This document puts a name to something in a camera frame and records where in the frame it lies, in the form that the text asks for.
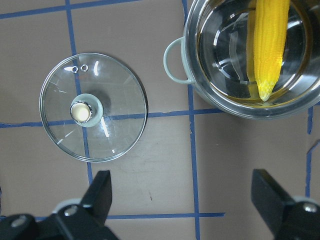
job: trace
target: pot lid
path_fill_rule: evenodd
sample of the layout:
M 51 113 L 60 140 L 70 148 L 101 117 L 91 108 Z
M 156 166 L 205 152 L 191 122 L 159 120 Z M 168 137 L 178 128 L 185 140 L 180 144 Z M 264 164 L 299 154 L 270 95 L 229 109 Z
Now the pot lid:
M 124 64 L 81 53 L 60 62 L 40 93 L 40 116 L 51 140 L 86 162 L 105 162 L 129 151 L 146 124 L 144 88 Z

